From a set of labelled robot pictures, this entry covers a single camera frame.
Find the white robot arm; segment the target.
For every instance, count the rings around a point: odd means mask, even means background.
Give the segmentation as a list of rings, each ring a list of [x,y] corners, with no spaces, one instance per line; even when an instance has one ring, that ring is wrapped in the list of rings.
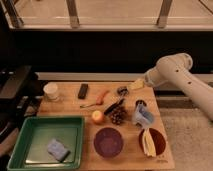
[[[142,80],[150,87],[158,87],[166,82],[172,83],[213,121],[213,87],[191,74],[189,70],[192,66],[193,59],[187,53],[164,56],[153,68],[145,72]]]

